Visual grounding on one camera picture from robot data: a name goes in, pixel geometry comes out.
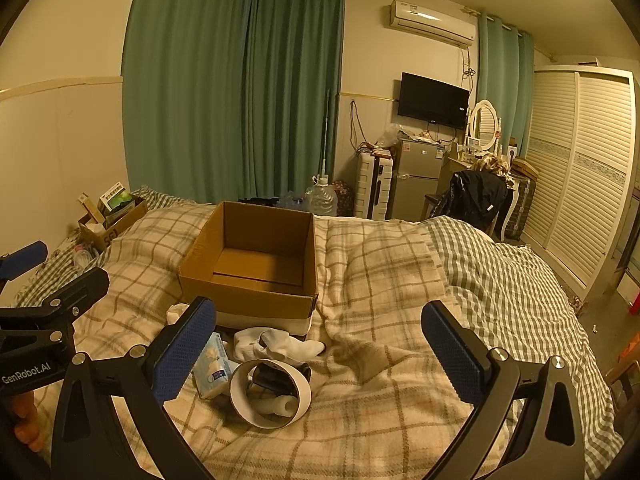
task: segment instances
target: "human hand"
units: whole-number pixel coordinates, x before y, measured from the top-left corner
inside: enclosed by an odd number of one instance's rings
[[[38,410],[34,403],[33,392],[26,392],[11,399],[11,407],[20,421],[15,425],[16,438],[29,446],[34,452],[41,451],[44,447],[45,437],[40,431]]]

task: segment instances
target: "silver bolt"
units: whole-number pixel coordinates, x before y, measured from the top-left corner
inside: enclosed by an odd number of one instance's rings
[[[496,361],[506,361],[509,358],[509,353],[502,348],[493,348],[491,350],[491,357]]]
[[[559,355],[554,355],[551,358],[551,364],[555,366],[558,370],[562,370],[564,368],[564,359],[562,359]]]
[[[84,352],[78,352],[76,355],[74,355],[74,357],[71,359],[71,362],[75,365],[81,365],[82,363],[84,363],[84,360],[86,359],[86,356],[84,355]]]
[[[135,345],[129,350],[129,355],[133,358],[142,357],[146,353],[146,347],[144,345]]]

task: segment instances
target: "cardboard box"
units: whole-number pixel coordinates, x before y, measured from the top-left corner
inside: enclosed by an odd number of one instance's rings
[[[311,213],[223,202],[178,270],[182,300],[209,298],[217,324],[306,335],[318,298]]]
[[[91,215],[87,214],[79,219],[78,224],[80,225],[80,235],[82,240],[87,243],[91,243],[101,253],[104,252],[104,250],[111,245],[111,241],[114,238],[117,238],[146,214],[146,200],[139,196],[135,197],[135,199],[135,208],[100,234],[94,233],[85,225],[89,220],[91,220]]]

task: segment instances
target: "green curtain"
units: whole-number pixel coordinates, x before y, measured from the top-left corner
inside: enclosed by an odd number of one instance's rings
[[[529,142],[533,96],[533,38],[500,18],[478,17],[480,60],[477,100],[488,99],[502,119],[502,145],[516,139],[518,154],[524,156]]]
[[[330,96],[327,173],[342,54],[344,0],[249,0],[242,143],[245,195],[302,192],[319,172]]]
[[[201,202],[242,196],[245,0],[133,0],[122,58],[129,181]]]

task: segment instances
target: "sliding wardrobe door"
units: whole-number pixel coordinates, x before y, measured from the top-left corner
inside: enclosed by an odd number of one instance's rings
[[[546,246],[564,181],[575,131],[575,73],[538,72],[527,160],[540,170],[524,231]]]
[[[628,79],[579,73],[575,154],[546,248],[588,288],[620,222],[633,158]]]
[[[536,71],[527,159],[540,177],[522,239],[582,299],[605,273],[620,232],[636,170],[636,135],[630,72]]]

